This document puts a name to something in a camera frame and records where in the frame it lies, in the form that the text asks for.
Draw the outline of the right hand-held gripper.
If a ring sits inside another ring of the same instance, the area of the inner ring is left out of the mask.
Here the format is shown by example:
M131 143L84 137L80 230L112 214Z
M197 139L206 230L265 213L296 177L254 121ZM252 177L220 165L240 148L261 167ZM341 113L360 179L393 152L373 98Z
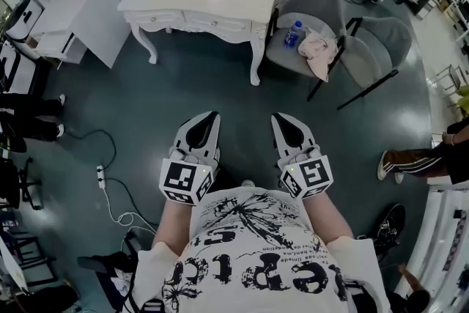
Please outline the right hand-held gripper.
M276 112L271 116L275 148L280 159L280 182L292 198L324 193L333 183L327 155L320 152L309 127L297 118Z

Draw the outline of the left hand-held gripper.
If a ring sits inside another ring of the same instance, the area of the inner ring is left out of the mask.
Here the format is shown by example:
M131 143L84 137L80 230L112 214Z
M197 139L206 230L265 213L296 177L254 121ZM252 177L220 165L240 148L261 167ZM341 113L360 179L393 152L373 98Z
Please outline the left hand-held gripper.
M160 170L159 189L168 200L197 206L208 193L219 170L220 126L217 111L199 114L180 126Z

